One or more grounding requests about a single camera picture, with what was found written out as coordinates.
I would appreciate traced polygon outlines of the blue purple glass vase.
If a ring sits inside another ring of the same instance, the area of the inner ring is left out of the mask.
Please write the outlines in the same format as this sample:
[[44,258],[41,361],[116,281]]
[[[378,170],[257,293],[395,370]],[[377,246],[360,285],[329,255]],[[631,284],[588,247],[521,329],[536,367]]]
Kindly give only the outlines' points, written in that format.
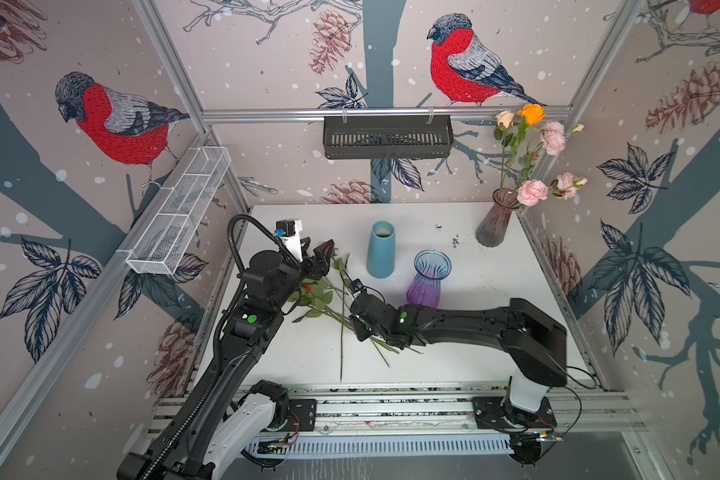
[[416,276],[406,292],[406,303],[438,308],[441,285],[451,273],[452,264],[442,251],[427,249],[414,258]]

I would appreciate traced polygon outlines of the pink grey glass vase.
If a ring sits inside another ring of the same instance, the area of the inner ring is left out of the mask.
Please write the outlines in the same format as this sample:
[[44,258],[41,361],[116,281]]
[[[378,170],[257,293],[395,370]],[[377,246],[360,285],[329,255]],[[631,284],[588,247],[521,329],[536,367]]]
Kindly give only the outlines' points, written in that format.
[[517,193],[501,188],[493,192],[493,204],[478,226],[475,237],[479,244],[488,248],[499,246],[505,238],[513,213],[520,207]]

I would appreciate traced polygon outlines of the pink peony spray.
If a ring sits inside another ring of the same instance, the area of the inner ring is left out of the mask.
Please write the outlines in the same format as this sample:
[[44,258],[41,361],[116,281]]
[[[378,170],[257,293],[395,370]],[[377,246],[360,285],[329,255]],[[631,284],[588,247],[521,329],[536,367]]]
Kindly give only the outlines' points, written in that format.
[[517,190],[517,201],[527,207],[537,205],[549,196],[569,200],[587,184],[586,177],[576,176],[570,172],[558,175],[551,183],[546,184],[540,180],[529,180]]
[[530,178],[541,179],[551,162],[565,150],[572,136],[580,134],[583,124],[566,127],[560,121],[543,121],[535,128],[535,137],[530,143]]

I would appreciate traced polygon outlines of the cream peach artificial rose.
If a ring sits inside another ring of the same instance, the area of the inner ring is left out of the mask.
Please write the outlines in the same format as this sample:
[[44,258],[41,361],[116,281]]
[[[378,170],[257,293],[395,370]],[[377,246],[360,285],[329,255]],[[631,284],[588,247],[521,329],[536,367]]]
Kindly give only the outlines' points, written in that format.
[[512,111],[505,110],[496,115],[496,127],[494,129],[494,138],[501,146],[501,177],[500,187],[504,187],[504,183],[507,177],[507,171],[509,164],[515,156],[514,140],[514,117],[515,114]]

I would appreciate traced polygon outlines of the orange artificial rose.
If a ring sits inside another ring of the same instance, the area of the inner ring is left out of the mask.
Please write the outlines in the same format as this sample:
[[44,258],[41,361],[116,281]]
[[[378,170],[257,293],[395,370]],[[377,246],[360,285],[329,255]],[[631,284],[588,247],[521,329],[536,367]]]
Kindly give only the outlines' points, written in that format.
[[520,118],[518,129],[514,139],[511,142],[511,153],[518,162],[519,172],[517,175],[517,185],[530,178],[534,158],[537,155],[537,147],[533,147],[531,143],[526,141],[532,128],[541,122],[546,116],[544,108],[539,104],[527,104],[518,111]]

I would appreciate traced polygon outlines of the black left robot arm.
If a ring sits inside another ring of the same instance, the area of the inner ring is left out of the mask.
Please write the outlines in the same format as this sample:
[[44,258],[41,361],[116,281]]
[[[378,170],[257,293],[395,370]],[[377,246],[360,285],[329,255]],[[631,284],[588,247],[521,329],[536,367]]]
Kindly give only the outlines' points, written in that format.
[[283,324],[283,306],[306,279],[327,275],[334,249],[328,240],[298,264],[285,247],[250,259],[214,331],[205,373],[147,451],[126,456],[117,478],[218,479],[258,433],[285,422],[288,395],[271,381],[258,382],[235,412],[227,409]]

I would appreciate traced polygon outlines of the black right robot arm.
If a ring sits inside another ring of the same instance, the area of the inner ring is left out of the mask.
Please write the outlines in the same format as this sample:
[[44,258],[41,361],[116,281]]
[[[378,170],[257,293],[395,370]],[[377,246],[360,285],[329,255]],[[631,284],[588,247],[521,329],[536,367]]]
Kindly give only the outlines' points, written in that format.
[[350,312],[360,341],[377,336],[398,349],[454,343],[507,353],[516,365],[508,394],[515,410],[536,413],[549,389],[567,385],[567,330],[525,299],[474,311],[419,304],[396,308],[362,289],[354,294]]

